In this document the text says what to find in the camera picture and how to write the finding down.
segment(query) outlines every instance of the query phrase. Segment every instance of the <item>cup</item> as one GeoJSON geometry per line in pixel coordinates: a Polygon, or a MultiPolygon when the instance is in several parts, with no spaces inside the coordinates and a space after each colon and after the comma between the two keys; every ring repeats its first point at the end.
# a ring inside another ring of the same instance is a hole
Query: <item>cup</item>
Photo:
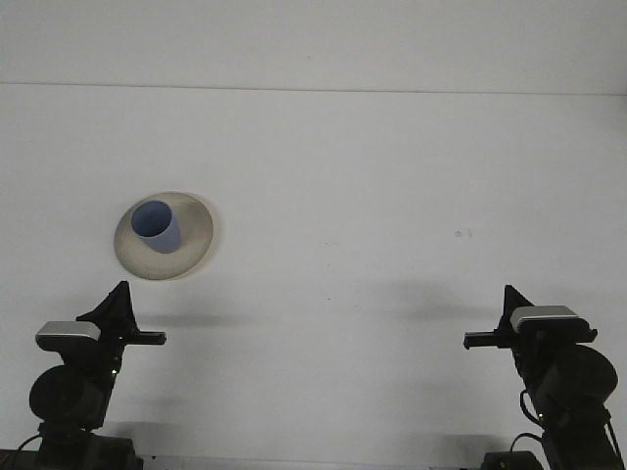
{"type": "Polygon", "coordinates": [[[135,209],[130,228],[146,245],[159,253],[180,247],[180,228],[171,207],[163,201],[147,201],[135,209]]]}

